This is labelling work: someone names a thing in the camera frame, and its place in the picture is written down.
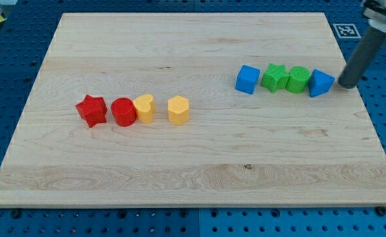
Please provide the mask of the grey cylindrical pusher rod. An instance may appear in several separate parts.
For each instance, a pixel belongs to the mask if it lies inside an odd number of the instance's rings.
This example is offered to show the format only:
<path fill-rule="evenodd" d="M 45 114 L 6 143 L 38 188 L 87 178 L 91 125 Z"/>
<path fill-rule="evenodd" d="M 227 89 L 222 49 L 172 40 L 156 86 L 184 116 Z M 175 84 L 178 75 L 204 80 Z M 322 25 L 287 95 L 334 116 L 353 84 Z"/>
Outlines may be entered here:
<path fill-rule="evenodd" d="M 339 85 L 354 88 L 386 42 L 386 32 L 369 26 L 339 76 Z"/>

